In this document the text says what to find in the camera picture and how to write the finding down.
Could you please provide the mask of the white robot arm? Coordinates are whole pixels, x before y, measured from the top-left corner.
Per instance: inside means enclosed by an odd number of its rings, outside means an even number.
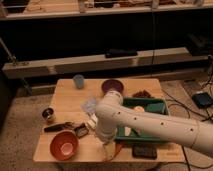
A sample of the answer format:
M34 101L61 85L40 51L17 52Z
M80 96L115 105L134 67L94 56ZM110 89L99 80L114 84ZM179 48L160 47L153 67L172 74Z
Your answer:
M95 115L98 118L96 135L103 143L114 139L117 126L127 126L213 158L213 124L150 112L137 112L124 107L122 102L122 95L112 90L108 91L95 107Z

